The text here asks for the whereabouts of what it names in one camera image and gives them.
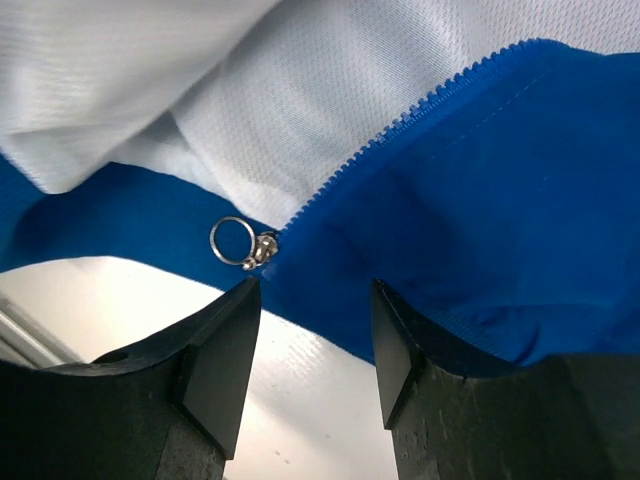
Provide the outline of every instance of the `white floor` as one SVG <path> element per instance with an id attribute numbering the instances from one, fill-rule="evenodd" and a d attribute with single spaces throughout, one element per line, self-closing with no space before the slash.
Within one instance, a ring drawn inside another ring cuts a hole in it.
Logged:
<path id="1" fill-rule="evenodd" d="M 220 292 L 135 262 L 64 260 L 0 275 L 0 292 L 91 361 L 175 322 Z M 228 480 L 397 478 L 375 369 L 263 313 Z"/>

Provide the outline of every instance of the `blue jacket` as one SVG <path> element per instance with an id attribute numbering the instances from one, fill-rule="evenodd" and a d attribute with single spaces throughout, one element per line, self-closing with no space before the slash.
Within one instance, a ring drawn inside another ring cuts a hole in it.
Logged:
<path id="1" fill-rule="evenodd" d="M 496 53 L 408 108 L 278 233 L 256 273 L 264 305 L 367 360 L 372 278 L 519 364 L 639 352 L 639 132 L 640 54 L 542 40 Z M 113 255 L 228 289 L 246 273 L 209 232 L 234 214 L 115 163 L 46 195 L 0 159 L 0 271 Z M 243 256 L 239 235 L 220 243 Z"/>

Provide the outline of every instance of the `garment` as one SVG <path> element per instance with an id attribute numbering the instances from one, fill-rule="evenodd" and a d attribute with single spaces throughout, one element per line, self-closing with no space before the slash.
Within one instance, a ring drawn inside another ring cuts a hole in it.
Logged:
<path id="1" fill-rule="evenodd" d="M 373 277 L 518 363 L 638 350 L 637 55 L 531 42 L 420 100 L 529 37 L 636 51 L 631 2 L 2 3 L 2 269 L 109 254 L 225 289 L 211 226 L 282 230 L 315 194 L 265 306 L 358 356 Z"/>

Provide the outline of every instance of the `metal ring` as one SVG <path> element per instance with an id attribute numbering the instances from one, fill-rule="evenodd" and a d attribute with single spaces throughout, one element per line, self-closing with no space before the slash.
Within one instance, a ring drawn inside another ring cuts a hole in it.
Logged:
<path id="1" fill-rule="evenodd" d="M 231 260 L 225 257 L 220 251 L 220 249 L 218 248 L 218 245 L 216 244 L 216 232 L 218 231 L 218 227 L 225 222 L 237 222 L 240 225 L 242 225 L 244 228 L 246 228 L 247 232 L 249 232 L 249 238 L 251 239 L 251 250 L 249 250 L 249 253 L 247 254 L 247 256 L 240 261 Z M 216 257 L 218 257 L 220 261 L 226 263 L 227 265 L 244 265 L 244 263 L 247 260 L 252 258 L 253 252 L 255 252 L 256 250 L 256 234 L 253 231 L 253 228 L 251 228 L 251 225 L 249 225 L 249 223 L 246 220 L 243 220 L 242 218 L 238 218 L 238 217 L 233 217 L 233 216 L 223 217 L 220 220 L 218 220 L 216 224 L 213 226 L 213 228 L 211 229 L 211 233 L 209 234 L 209 243 L 211 244 L 213 253 L 216 254 Z"/>

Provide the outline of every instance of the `zipper pull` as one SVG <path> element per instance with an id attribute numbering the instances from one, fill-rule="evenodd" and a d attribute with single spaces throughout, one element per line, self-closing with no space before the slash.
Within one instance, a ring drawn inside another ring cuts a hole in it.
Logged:
<path id="1" fill-rule="evenodd" d="M 251 248 L 249 250 L 249 254 L 244 258 L 244 260 L 232 260 L 227 258 L 218 248 L 218 244 L 216 243 L 216 232 L 220 225 L 225 222 L 239 223 L 249 233 Z M 246 220 L 233 216 L 223 217 L 216 222 L 209 234 L 209 243 L 211 244 L 213 253 L 215 253 L 216 257 L 218 257 L 221 262 L 224 262 L 227 265 L 241 265 L 242 269 L 246 271 L 261 267 L 265 263 L 269 262 L 276 253 L 278 253 L 278 241 L 276 240 L 276 234 L 274 232 L 263 232 L 260 235 L 256 235 L 253 228 L 251 228 L 251 225 L 249 225 Z"/>

